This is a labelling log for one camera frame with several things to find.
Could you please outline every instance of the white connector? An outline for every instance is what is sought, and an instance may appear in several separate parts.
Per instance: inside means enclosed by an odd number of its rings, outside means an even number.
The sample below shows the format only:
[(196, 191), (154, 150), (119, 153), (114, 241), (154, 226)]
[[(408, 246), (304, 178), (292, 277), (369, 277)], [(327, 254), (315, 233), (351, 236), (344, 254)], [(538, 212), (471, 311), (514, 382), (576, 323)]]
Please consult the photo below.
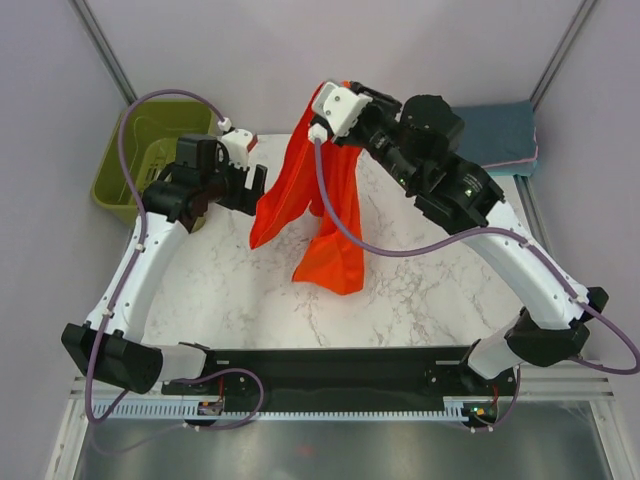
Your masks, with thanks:
[(222, 133), (227, 133), (231, 130), (231, 119), (229, 117), (224, 117), (222, 120), (218, 121), (218, 128)]
[(315, 143), (316, 139), (319, 139), (322, 143), (326, 142), (329, 137), (327, 129), (319, 123), (311, 125), (309, 128), (309, 141)]
[(328, 81), (311, 103), (311, 110), (329, 123), (336, 137), (344, 137), (371, 100), (367, 95), (356, 95), (347, 87)]
[(258, 143), (258, 136), (248, 130), (236, 129), (219, 138), (229, 151), (229, 161), (237, 168), (249, 168), (249, 152)]

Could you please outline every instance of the orange cloth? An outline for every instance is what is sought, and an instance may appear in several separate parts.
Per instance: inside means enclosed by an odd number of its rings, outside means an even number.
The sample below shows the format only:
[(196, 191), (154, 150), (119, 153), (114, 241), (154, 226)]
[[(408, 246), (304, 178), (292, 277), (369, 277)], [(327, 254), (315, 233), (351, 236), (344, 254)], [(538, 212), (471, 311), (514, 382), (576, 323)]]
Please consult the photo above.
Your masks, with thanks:
[[(314, 148), (307, 137), (313, 115), (310, 102), (289, 140), (276, 183), (258, 201), (249, 245), (257, 248), (269, 242), (309, 208), (313, 215), (322, 217), (322, 221), (293, 274), (293, 281), (315, 283), (347, 295), (364, 286), (364, 254), (338, 231), (325, 212), (316, 178)], [(360, 151), (360, 148), (338, 147), (330, 142), (322, 146), (331, 204), (340, 220), (358, 238), (362, 238), (362, 231), (355, 169)]]

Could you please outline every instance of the green laundry basket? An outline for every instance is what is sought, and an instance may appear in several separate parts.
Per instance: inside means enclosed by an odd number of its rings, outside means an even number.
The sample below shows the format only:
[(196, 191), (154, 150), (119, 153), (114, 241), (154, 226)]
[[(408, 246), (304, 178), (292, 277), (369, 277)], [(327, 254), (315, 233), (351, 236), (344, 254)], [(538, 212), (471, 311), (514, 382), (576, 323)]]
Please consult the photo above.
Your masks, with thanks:
[[(127, 165), (138, 192), (147, 188), (166, 164), (174, 161), (179, 136), (186, 133), (212, 133), (216, 125), (213, 112), (200, 102), (157, 100), (140, 105), (129, 117), (124, 133)], [(120, 120), (113, 130), (91, 187), (91, 197), (99, 206), (133, 228), (138, 211), (120, 168), (119, 127)], [(194, 230), (203, 223), (204, 219), (199, 219)]]

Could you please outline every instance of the blue towel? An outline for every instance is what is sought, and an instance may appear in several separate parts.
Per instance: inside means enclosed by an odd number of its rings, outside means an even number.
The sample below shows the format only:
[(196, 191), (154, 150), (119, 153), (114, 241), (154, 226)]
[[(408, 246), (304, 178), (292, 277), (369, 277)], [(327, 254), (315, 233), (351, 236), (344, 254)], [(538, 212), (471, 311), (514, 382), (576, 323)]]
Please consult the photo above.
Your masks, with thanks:
[(533, 173), (538, 145), (529, 101), (452, 110), (465, 123), (458, 155), (495, 176)]

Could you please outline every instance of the marble surface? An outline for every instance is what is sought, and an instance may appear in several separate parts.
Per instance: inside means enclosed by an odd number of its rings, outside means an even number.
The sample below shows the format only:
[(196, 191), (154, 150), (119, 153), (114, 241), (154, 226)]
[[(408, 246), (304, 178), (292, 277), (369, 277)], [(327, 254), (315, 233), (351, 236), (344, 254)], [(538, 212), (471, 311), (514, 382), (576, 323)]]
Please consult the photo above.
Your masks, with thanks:
[[(282, 165), (288, 135), (262, 136), (253, 163)], [(524, 220), (513, 179), (498, 183)], [(364, 239), (389, 249), (431, 244), (445, 233), (404, 198), (371, 159), (358, 164)], [(510, 321), (521, 302), (466, 246), (410, 259), (365, 254), (363, 291), (339, 296), (292, 283), (318, 220), (309, 213), (257, 250), (253, 218), (212, 206), (205, 226), (175, 255), (153, 301), (144, 341), (214, 348), (469, 344)]]

